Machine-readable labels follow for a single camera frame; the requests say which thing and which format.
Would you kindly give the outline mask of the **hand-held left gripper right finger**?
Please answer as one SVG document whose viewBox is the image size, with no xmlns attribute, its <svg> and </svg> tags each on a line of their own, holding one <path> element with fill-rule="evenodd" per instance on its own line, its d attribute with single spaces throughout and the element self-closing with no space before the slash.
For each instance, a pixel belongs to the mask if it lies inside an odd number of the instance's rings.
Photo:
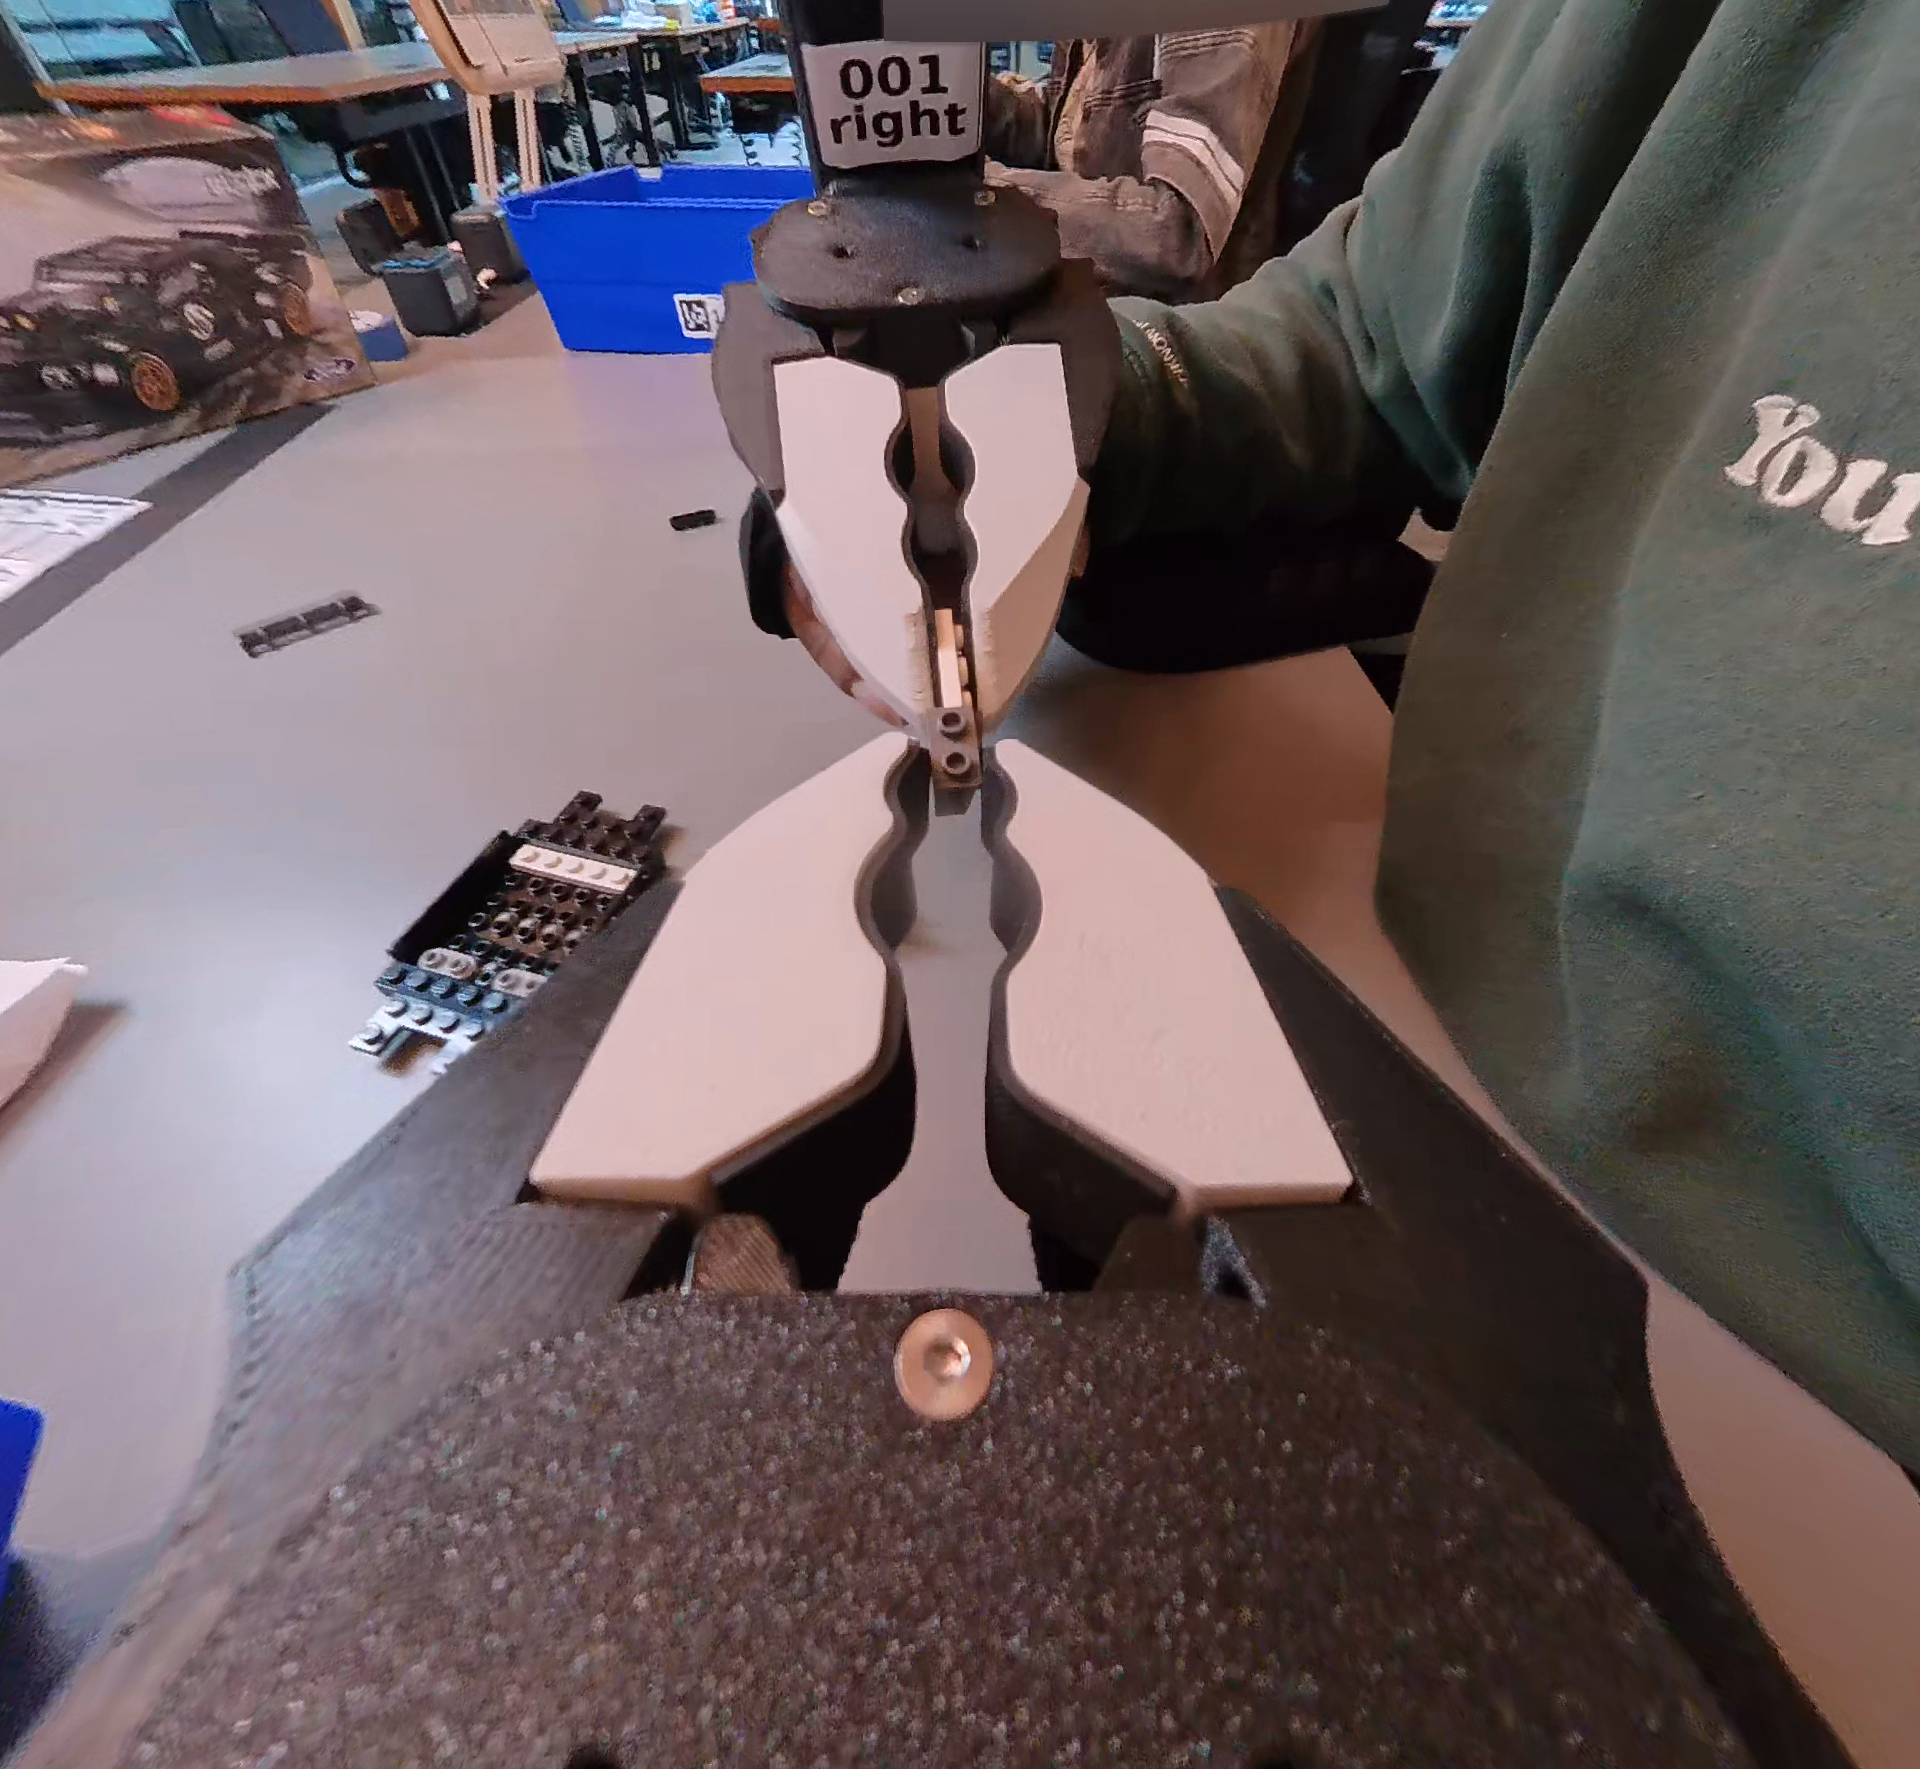
<svg viewBox="0 0 1920 1769">
<path fill-rule="evenodd" d="M 1040 749 L 993 755 L 1020 1103 L 1188 1214 L 1341 1200 L 1347 1159 L 1206 870 Z"/>
</svg>

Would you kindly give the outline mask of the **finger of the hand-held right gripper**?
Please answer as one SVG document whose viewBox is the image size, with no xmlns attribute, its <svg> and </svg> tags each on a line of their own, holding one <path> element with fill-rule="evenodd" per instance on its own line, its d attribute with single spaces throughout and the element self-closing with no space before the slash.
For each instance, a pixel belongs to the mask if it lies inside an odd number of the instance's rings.
<svg viewBox="0 0 1920 1769">
<path fill-rule="evenodd" d="M 776 367 L 786 555 L 867 692 L 910 727 L 934 708 L 928 597 L 907 555 L 907 500 L 888 461 L 899 384 L 848 360 Z"/>
<path fill-rule="evenodd" d="M 953 428 L 972 459 L 961 520 L 975 699 L 982 726 L 997 726 L 1044 659 L 1086 516 L 1062 351 L 1005 345 L 958 369 Z"/>
</svg>

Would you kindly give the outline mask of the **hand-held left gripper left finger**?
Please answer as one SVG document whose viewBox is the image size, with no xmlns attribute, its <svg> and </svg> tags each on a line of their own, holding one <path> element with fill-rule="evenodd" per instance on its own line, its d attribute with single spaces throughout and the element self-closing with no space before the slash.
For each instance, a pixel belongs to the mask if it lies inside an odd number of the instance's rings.
<svg viewBox="0 0 1920 1769">
<path fill-rule="evenodd" d="M 899 1052 L 917 746 L 881 734 L 684 874 L 539 1157 L 549 1200 L 718 1205 Z"/>
</svg>

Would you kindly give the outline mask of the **tan and grey lego piece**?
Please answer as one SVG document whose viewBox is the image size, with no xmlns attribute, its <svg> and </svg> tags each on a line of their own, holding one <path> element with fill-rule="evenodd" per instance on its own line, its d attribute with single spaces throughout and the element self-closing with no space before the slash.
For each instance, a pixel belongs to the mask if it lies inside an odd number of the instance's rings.
<svg viewBox="0 0 1920 1769">
<path fill-rule="evenodd" d="M 953 610 L 938 608 L 930 624 L 934 708 L 928 716 L 928 752 L 934 782 L 947 793 L 979 784 L 980 741 L 972 697 L 972 668 L 965 627 Z"/>
</svg>

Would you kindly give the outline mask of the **black lego car chassis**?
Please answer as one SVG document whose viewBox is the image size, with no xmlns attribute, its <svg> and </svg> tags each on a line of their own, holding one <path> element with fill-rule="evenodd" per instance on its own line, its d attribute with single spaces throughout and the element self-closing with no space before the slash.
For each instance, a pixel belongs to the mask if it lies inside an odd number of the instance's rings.
<svg viewBox="0 0 1920 1769">
<path fill-rule="evenodd" d="M 665 881 L 669 813 L 576 793 L 500 832 L 390 946 L 374 1009 L 349 1040 L 384 1065 L 444 1071 L 514 1021 L 587 942 Z"/>
</svg>

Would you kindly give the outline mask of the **blue plastic bin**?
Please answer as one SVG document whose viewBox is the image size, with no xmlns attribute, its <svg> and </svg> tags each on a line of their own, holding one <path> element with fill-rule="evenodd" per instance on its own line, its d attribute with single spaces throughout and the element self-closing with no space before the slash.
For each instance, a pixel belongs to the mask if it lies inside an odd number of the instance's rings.
<svg viewBox="0 0 1920 1769">
<path fill-rule="evenodd" d="M 509 234 L 574 354 L 706 357 L 752 234 L 813 196 L 805 165 L 617 165 L 506 197 Z"/>
<path fill-rule="evenodd" d="M 44 1415 L 25 1402 L 0 1402 L 0 1549 L 3 1579 L 12 1568 L 15 1533 L 44 1438 Z"/>
</svg>

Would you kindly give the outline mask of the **person's right forearm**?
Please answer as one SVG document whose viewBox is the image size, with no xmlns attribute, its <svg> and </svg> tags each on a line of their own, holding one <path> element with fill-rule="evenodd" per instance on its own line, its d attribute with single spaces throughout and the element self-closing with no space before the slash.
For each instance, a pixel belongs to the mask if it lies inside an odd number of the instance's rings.
<svg viewBox="0 0 1920 1769">
<path fill-rule="evenodd" d="M 1579 319 L 1688 54 L 1648 2 L 1499 0 L 1296 248 L 1215 302 L 1116 302 L 1093 550 L 1457 510 L 1531 357 L 1601 341 Z"/>
</svg>

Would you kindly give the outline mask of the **black lego grille piece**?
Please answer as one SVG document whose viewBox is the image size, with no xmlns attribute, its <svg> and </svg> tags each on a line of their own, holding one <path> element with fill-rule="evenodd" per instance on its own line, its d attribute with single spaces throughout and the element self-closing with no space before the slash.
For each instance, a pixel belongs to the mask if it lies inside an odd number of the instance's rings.
<svg viewBox="0 0 1920 1769">
<path fill-rule="evenodd" d="M 337 629 L 355 627 L 380 615 L 380 608 L 355 590 L 342 590 L 265 622 L 235 629 L 242 654 L 260 659 L 271 653 L 313 642 Z"/>
</svg>

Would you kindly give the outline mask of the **lego set cardboard box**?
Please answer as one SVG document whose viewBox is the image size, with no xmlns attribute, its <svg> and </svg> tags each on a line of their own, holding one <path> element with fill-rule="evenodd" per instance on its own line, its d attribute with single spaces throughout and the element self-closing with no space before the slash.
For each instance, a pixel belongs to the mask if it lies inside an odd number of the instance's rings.
<svg viewBox="0 0 1920 1769">
<path fill-rule="evenodd" d="M 265 133 L 196 105 L 5 116 L 5 488 L 370 384 Z"/>
</svg>

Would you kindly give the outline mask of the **small dark box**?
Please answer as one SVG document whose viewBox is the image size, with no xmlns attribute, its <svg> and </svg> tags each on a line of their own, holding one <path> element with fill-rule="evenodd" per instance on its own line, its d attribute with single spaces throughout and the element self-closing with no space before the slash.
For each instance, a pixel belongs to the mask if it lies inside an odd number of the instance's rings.
<svg viewBox="0 0 1920 1769">
<path fill-rule="evenodd" d="M 472 262 L 461 245 L 420 248 L 374 264 L 400 329 L 414 338 L 454 338 L 484 324 L 498 284 L 491 262 Z"/>
</svg>

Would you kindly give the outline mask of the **person's torso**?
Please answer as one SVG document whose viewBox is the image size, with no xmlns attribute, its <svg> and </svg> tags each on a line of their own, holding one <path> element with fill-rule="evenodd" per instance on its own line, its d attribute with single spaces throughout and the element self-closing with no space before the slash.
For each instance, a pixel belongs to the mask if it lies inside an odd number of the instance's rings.
<svg viewBox="0 0 1920 1769">
<path fill-rule="evenodd" d="M 1509 1122 L 1915 1468 L 1915 0 L 1499 0 L 1346 226 L 1460 498 L 1380 908 Z"/>
</svg>

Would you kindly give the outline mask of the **white printed paper bag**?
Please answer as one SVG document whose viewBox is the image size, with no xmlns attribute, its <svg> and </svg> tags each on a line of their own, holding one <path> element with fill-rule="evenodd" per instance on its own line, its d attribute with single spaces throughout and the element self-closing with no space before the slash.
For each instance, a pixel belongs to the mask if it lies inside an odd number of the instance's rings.
<svg viewBox="0 0 1920 1769">
<path fill-rule="evenodd" d="M 88 968 L 70 960 L 3 961 L 3 1107 L 50 1055 L 86 976 Z"/>
</svg>

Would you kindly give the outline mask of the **small white printed sheet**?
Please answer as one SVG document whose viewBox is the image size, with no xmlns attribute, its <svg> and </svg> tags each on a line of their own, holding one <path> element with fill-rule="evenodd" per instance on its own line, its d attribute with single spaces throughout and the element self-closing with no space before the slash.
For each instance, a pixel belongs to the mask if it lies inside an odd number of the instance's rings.
<svg viewBox="0 0 1920 1769">
<path fill-rule="evenodd" d="M 83 491 L 3 494 L 3 601 L 147 514 L 144 500 Z"/>
</svg>

